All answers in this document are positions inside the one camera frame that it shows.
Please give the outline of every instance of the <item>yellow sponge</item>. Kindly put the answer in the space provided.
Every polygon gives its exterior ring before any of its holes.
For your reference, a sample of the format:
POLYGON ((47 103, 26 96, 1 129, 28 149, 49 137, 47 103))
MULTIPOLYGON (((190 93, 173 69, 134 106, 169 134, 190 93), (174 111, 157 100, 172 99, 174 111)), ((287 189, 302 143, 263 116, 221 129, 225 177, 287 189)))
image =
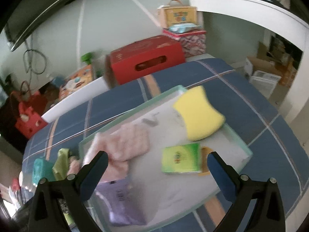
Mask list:
POLYGON ((186 91, 173 107, 182 116, 191 141, 212 135, 225 121, 225 117, 208 101, 202 86, 186 91))

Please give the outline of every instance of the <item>teal cloth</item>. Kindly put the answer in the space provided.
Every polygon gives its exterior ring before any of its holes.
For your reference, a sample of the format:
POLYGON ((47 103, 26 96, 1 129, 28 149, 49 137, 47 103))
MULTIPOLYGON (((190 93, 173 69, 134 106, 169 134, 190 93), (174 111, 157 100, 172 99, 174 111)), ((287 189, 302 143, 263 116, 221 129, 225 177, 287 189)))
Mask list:
POLYGON ((36 159, 33 164, 32 183, 37 186, 41 178, 46 178, 48 181, 55 181, 52 168, 53 163, 47 161, 46 159, 36 159))

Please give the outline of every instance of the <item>pink cloth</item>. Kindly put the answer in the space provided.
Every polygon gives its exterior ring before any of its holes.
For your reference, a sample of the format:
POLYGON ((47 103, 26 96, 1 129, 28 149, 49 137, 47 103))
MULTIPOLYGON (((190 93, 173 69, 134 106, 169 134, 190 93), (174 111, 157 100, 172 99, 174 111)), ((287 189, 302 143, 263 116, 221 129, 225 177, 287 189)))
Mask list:
POLYGON ((109 156, 109 165, 100 182, 123 179, 129 170, 128 160, 149 151, 148 131, 141 125, 129 123, 111 135, 95 134, 83 165, 89 164, 98 151, 106 151, 109 156))
POLYGON ((130 160, 149 151, 148 130, 143 125, 124 124, 105 142, 106 152, 113 160, 130 160))

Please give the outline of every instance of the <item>blue checkered tablecloth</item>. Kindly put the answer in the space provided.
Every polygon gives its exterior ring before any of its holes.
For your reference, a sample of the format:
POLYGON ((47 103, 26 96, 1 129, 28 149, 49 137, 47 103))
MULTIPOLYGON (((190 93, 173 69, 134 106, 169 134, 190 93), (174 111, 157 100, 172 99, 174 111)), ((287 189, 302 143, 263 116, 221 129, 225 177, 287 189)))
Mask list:
MULTIPOLYGON (((39 157, 54 162, 60 148, 78 155, 78 144, 110 121, 151 99, 152 84, 161 92, 174 86, 202 85, 210 103, 253 152, 241 173, 251 179, 277 179, 286 217, 293 211, 309 185, 309 159, 277 110, 246 79, 223 60, 211 58, 187 62, 115 87, 72 109, 36 133, 28 142, 22 170, 32 173, 39 157)), ((231 203, 221 193, 217 205, 227 212, 231 203)), ((252 211, 251 203, 248 212, 252 211)), ((157 231, 212 232, 216 218, 206 205, 157 231)), ((245 223, 239 227, 243 231, 245 223)))

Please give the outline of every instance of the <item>white container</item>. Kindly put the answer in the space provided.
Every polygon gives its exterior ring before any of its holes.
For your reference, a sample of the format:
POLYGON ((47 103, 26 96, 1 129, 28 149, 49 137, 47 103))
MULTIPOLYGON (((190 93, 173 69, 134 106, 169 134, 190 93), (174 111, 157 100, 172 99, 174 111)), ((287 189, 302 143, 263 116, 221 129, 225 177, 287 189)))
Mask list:
POLYGON ((249 82, 265 97, 269 98, 274 91, 280 76, 257 70, 251 76, 249 82))
POLYGON ((109 86, 105 79, 103 77, 97 78, 61 100, 58 104, 44 113, 42 118, 47 123, 51 123, 69 110, 72 110, 108 90, 109 86))

